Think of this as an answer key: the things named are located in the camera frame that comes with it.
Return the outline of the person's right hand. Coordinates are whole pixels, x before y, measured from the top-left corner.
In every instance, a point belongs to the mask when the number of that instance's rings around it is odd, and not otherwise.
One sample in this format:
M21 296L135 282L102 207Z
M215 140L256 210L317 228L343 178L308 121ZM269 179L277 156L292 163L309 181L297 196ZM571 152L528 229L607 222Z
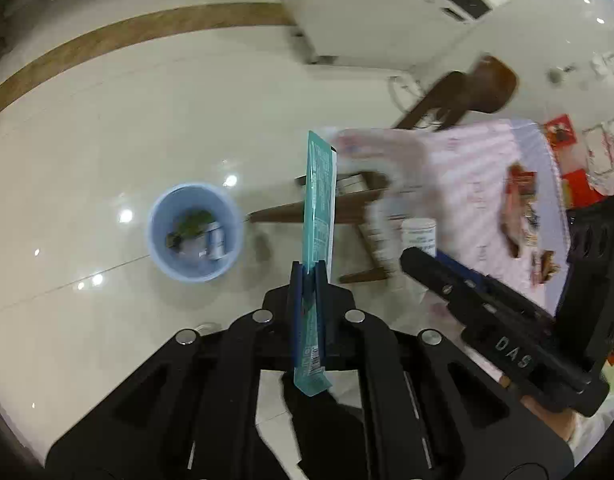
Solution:
M572 442L577 427L577 413L575 411L571 408L566 408L566 410L561 412L550 411L532 396L520 394L520 390L516 388L516 385L511 382L510 378L502 375L498 382L506 391L514 394L525 408L541 419L562 440Z

